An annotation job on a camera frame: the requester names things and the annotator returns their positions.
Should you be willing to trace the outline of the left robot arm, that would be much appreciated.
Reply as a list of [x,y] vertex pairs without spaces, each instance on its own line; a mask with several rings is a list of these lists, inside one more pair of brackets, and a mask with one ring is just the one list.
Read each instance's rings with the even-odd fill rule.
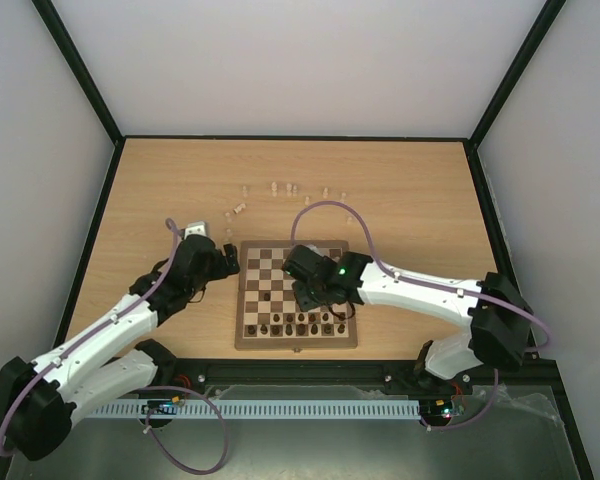
[[84,331],[34,360],[8,361],[0,370],[0,456],[40,460],[101,406],[133,391],[169,389],[176,357],[149,333],[208,283],[239,271],[235,245],[218,248],[200,234],[175,238],[169,257]]

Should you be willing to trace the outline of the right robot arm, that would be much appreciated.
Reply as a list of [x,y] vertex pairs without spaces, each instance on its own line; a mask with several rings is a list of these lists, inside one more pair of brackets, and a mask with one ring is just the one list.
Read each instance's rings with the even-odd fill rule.
[[447,279],[388,266],[347,251],[333,260],[313,246],[296,245],[282,266],[295,301],[317,307],[381,305],[433,316],[458,333],[423,344],[408,381],[430,392],[485,365],[518,371],[524,361],[532,310],[511,282],[490,272],[482,280]]

